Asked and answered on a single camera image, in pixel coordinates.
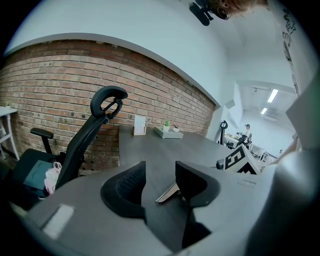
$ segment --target chair armrest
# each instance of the chair armrest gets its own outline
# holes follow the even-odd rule
[[[52,132],[44,129],[39,129],[39,128],[32,128],[30,130],[30,133],[47,138],[47,139],[52,139],[54,137],[54,134]]]

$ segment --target gray desk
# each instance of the gray desk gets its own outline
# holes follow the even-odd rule
[[[178,197],[158,205],[158,199],[175,181],[176,161],[215,167],[231,150],[199,134],[184,133],[182,139],[162,139],[153,129],[133,136],[132,127],[119,128],[120,165],[146,161],[146,185],[142,192],[148,227],[173,252],[181,250],[187,205]]]

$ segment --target black office chair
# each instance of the black office chair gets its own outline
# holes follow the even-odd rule
[[[105,109],[101,108],[101,104],[107,98],[114,97],[112,103],[110,103]],[[9,178],[9,199],[24,209],[29,209],[32,205],[38,202],[39,198],[26,192],[26,188],[23,185],[29,172],[32,170],[38,160],[44,162],[60,162],[62,169],[60,171],[55,189],[58,189],[68,181],[78,177],[78,170],[84,161],[84,153],[92,142],[96,134],[98,133],[102,124],[106,124],[109,120],[113,119],[120,111],[123,102],[122,100],[127,98],[127,92],[117,86],[106,86],[99,89],[93,96],[90,103],[91,116],[76,133],[73,139],[70,141],[66,152],[60,153],[60,155],[52,154],[48,139],[52,139],[54,134],[52,132],[33,128],[31,133],[42,137],[42,141],[46,152],[38,151],[35,149],[27,149],[20,160],[17,162],[14,170]],[[117,108],[112,113],[106,114],[105,112],[117,103]]]
[[[249,138],[247,139],[246,143],[243,143],[245,147],[249,150],[249,146],[252,143],[252,133],[250,133]]]

